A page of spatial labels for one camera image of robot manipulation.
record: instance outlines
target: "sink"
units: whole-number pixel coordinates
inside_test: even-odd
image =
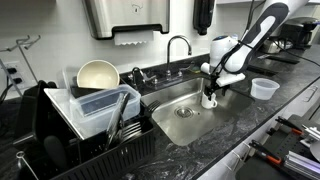
[[[153,112],[153,120],[173,143],[185,146],[213,128],[232,123],[240,112],[254,103],[249,96],[234,90],[227,90],[225,96],[218,90],[218,106],[205,109],[200,101],[204,86],[208,84],[209,80],[197,78],[145,95],[141,100],[146,105],[155,100],[162,103]]]

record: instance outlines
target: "wall outlet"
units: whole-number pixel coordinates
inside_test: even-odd
[[[18,84],[18,88],[21,89],[25,89],[28,88],[32,85],[32,81],[30,80],[30,78],[27,75],[27,72],[25,70],[25,68],[22,66],[22,64],[20,63],[20,61],[10,61],[10,62],[4,62],[4,65],[6,66],[6,68],[16,68],[17,72],[15,74],[11,74],[12,79],[14,78],[21,78],[22,82]]]

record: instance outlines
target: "marble countertop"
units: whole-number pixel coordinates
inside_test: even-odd
[[[313,45],[305,52],[299,50],[291,52],[320,63],[319,49],[319,45]],[[280,56],[297,59],[285,52],[282,52]],[[209,61],[208,55],[198,58],[192,60]],[[320,67],[302,59],[296,65],[271,62],[266,66],[266,62],[269,63],[269,60],[264,61],[256,58],[250,64],[256,67],[268,67],[276,72],[274,76],[268,77],[247,71],[245,72],[246,79],[233,84],[232,88],[249,95],[253,78],[268,78],[281,85],[272,99],[268,101],[256,100],[249,108],[239,114],[238,119],[227,121],[224,125],[212,129],[201,138],[183,147],[173,144],[160,127],[156,126],[155,157],[124,178],[195,179],[201,176],[320,76]]]

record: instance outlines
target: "wall shelf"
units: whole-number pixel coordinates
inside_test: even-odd
[[[236,4],[236,3],[246,3],[246,2],[251,2],[251,0],[216,0],[217,5],[222,5],[222,4]],[[308,2],[308,5],[320,5],[320,0],[310,0]]]

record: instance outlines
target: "black countertop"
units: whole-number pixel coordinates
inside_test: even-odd
[[[319,45],[313,45],[311,49],[305,52],[298,50],[292,52],[320,63],[318,59],[319,50]],[[284,52],[280,56],[291,57]],[[209,56],[202,55],[191,60],[197,63],[206,62],[209,61]],[[263,60],[258,59],[250,62],[250,64],[257,67],[265,66],[264,63]],[[232,119],[226,122],[188,146],[180,147],[173,144],[160,127],[156,126],[155,157],[123,178],[193,179],[199,177],[320,76],[320,68],[304,60],[300,60],[300,63],[296,65],[271,63],[268,67],[278,73],[272,77],[265,76],[265,78],[274,80],[281,85],[271,100],[256,100],[254,104],[239,114],[239,119]],[[245,75],[247,76],[246,79],[233,84],[232,88],[249,95],[251,79],[264,76],[252,72],[246,72]],[[186,74],[184,80],[198,76],[203,76],[203,74]],[[146,94],[152,90],[147,88],[143,89],[143,91]],[[13,102],[0,106],[0,118],[10,127],[8,133],[4,137],[0,137],[0,179],[13,179],[17,172],[17,161],[15,160],[17,151],[11,146],[11,142],[14,123],[19,110],[19,101]]]

